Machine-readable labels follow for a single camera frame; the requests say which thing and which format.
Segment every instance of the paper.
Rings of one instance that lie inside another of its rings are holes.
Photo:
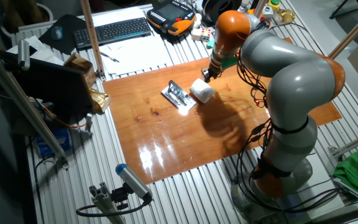
[[[49,50],[48,48],[46,48],[46,46],[44,46],[44,44],[37,38],[37,36],[32,36],[24,40],[27,41],[31,47],[37,50],[36,53],[30,56],[30,58],[34,58],[44,62],[54,63],[57,65],[64,64],[64,62],[59,58],[57,58],[51,50]],[[17,54],[17,46],[14,46],[13,48],[7,50],[6,52]]]
[[[140,37],[100,47],[100,51],[118,60],[102,56],[109,74],[122,75],[168,63],[171,58],[161,37]]]
[[[93,17],[93,25],[97,27],[113,22],[120,22],[128,19],[136,19],[141,17],[145,17],[143,10],[139,9],[138,7],[132,7],[128,9],[123,9],[121,11],[114,11],[114,13],[95,16]]]

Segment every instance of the gold foil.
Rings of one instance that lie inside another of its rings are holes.
[[[295,13],[291,9],[277,9],[276,13],[281,17],[281,23],[289,23],[295,20]]]
[[[111,102],[110,95],[107,93],[101,93],[92,88],[89,89],[89,92],[91,93],[92,99],[95,103],[96,112],[98,114],[103,114]]]

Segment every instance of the cardboard box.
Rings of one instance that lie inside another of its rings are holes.
[[[96,74],[94,73],[92,63],[87,61],[85,58],[80,57],[76,53],[73,53],[63,66],[83,71],[82,74],[88,88],[91,88],[96,82]]]

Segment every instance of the orange controller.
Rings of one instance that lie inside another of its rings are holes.
[[[164,1],[147,12],[147,20],[164,33],[180,35],[191,27],[196,14],[176,1]]]

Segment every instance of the black screen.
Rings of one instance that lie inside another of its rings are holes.
[[[166,6],[159,9],[157,12],[161,13],[161,15],[168,20],[174,20],[178,16],[181,16],[185,13],[185,11],[174,6],[173,4],[167,4]]]

